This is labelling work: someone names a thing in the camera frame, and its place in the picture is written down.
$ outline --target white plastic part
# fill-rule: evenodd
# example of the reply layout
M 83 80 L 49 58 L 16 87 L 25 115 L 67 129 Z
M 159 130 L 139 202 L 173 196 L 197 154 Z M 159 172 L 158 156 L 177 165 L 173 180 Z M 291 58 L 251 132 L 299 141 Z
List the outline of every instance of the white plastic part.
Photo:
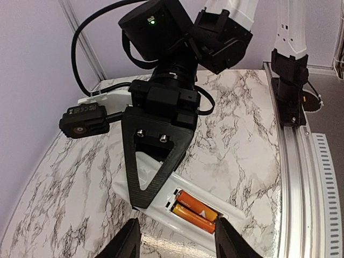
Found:
M 127 90 L 113 90 L 94 97 L 81 98 L 78 105 L 97 102 L 99 106 L 105 106 L 107 114 L 123 112 L 127 106 L 132 105 L 131 93 Z
M 278 0 L 278 23 L 275 49 L 296 60 L 306 55 L 306 1 Z
M 257 4 L 258 0 L 208 0 L 205 7 L 207 12 L 215 14 L 220 14 L 223 9 L 229 11 L 231 19 L 250 31 Z
M 138 175 L 141 189 L 146 188 L 156 172 L 161 167 L 161 163 L 143 152 L 136 153 Z M 113 189 L 125 201 L 130 202 L 128 183 L 125 169 L 122 169 L 113 180 Z M 216 252 L 214 234 L 210 234 L 199 227 L 187 222 L 170 211 L 175 202 L 175 191 L 183 189 L 207 206 L 220 212 L 234 228 L 240 233 L 246 223 L 246 216 L 243 211 L 208 193 L 190 181 L 172 173 L 156 195 L 147 209 L 140 209 L 141 212 L 155 219 L 156 221 L 169 227 L 171 230 L 183 235 L 191 241 Z
M 326 136 L 312 133 L 321 172 L 325 203 L 326 257 L 343 257 L 343 238 L 338 185 Z

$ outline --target aa battery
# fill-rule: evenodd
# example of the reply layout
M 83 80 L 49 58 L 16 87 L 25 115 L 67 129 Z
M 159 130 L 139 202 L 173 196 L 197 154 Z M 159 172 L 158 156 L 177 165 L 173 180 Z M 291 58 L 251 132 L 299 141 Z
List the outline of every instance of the aa battery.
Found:
M 180 190 L 176 195 L 177 201 L 183 204 L 185 207 L 189 208 L 191 211 L 202 216 L 203 218 L 214 222 L 218 216 L 211 208 L 200 202 L 199 200 L 193 198 L 187 192 Z
M 210 234 L 214 233 L 215 231 L 214 223 L 211 223 L 200 215 L 195 214 L 179 203 L 174 206 L 172 212 L 186 221 L 194 224 L 195 226 L 209 232 Z

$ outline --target black triangular bracket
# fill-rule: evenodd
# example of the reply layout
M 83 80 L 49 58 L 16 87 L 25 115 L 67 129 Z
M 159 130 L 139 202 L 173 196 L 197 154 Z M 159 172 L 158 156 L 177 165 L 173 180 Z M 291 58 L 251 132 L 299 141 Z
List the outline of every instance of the black triangular bracket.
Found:
M 95 258 L 139 258 L 141 233 L 138 219 L 130 219 Z
M 190 129 L 173 126 L 168 121 L 156 120 L 156 117 L 145 114 L 142 109 L 137 107 L 126 108 L 121 126 L 130 203 L 134 207 L 146 209 L 184 158 L 194 137 L 194 132 Z M 142 135 L 142 138 L 138 138 L 139 130 L 145 134 Z M 170 152 L 149 186 L 145 190 L 141 190 L 135 155 L 137 142 L 147 138 L 147 142 L 145 142 L 147 149 L 150 144 L 163 145 L 159 142 L 161 135 L 167 135 L 169 142 L 165 144 L 171 146 Z
M 262 258 L 225 219 L 216 220 L 217 258 Z

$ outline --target marble table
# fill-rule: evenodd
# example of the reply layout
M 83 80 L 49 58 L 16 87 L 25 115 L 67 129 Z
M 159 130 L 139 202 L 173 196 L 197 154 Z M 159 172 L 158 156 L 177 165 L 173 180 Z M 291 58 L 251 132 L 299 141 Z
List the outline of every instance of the marble table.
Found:
M 107 87 L 136 76 L 107 80 Z M 216 100 L 201 117 L 176 171 L 242 210 L 241 234 L 262 256 L 277 257 L 281 173 L 277 129 L 263 70 L 198 72 L 198 85 Z M 210 104 L 202 98 L 201 109 Z M 160 223 L 132 210 L 112 179 L 125 169 L 120 123 L 80 140 L 60 134 L 29 182 L 3 239 L 1 258 L 96 256 L 129 218 L 139 218 L 141 257 L 214 257 Z

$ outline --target metal rail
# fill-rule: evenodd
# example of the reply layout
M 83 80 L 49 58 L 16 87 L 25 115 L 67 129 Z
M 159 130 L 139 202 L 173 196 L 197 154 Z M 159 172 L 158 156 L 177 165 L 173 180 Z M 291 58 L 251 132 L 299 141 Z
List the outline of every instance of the metal rail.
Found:
M 273 96 L 269 63 L 264 63 Z M 276 120 L 278 111 L 273 98 Z M 320 169 L 309 126 L 277 124 L 281 156 L 282 217 L 278 257 L 326 257 Z

